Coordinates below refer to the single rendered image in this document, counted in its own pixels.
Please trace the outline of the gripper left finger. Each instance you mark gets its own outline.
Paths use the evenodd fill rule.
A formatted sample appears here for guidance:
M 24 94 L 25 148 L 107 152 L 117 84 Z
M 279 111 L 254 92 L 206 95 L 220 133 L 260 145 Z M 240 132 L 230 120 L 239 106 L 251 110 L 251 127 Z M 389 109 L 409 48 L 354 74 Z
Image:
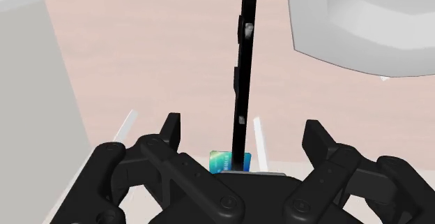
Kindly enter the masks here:
M 241 224 L 244 201 L 186 153 L 177 151 L 181 116 L 168 114 L 158 134 L 134 146 L 98 145 L 49 224 L 126 224 L 120 203 L 143 185 L 162 207 L 149 224 Z

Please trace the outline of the grey cabinet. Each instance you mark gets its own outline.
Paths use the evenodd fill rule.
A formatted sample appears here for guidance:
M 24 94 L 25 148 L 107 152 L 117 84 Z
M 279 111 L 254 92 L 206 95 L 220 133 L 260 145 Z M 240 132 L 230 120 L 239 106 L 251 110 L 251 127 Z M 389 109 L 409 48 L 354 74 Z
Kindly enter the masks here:
M 90 152 L 43 2 L 0 13 L 0 224 L 43 224 Z

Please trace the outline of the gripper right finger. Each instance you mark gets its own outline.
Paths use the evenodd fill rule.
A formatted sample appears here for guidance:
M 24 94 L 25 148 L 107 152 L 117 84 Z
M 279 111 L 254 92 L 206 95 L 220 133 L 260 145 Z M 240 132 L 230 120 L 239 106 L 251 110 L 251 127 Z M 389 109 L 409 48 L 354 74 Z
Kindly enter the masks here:
M 344 210 L 352 195 L 382 224 L 435 224 L 435 190 L 405 160 L 371 161 L 317 120 L 306 121 L 302 146 L 314 169 L 286 199 L 285 224 L 363 224 Z

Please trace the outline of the black flat phone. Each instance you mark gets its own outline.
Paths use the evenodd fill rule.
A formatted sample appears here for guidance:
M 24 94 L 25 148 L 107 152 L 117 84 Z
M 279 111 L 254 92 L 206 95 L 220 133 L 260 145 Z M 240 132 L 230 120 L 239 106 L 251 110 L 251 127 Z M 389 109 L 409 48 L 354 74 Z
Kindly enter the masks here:
M 238 18 L 238 63 L 234 67 L 235 109 L 231 148 L 231 168 L 236 171 L 244 168 L 256 7 L 257 0 L 242 0 Z

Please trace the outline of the blue green card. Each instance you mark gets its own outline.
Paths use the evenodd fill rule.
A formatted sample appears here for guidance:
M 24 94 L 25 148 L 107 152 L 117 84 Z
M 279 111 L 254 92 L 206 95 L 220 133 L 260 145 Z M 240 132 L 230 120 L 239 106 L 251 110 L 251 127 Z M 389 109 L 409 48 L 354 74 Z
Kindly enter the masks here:
M 243 171 L 250 171 L 251 153 L 245 152 Z M 209 172 L 212 174 L 221 173 L 222 171 L 231 171 L 231 152 L 229 151 L 211 151 L 209 154 Z

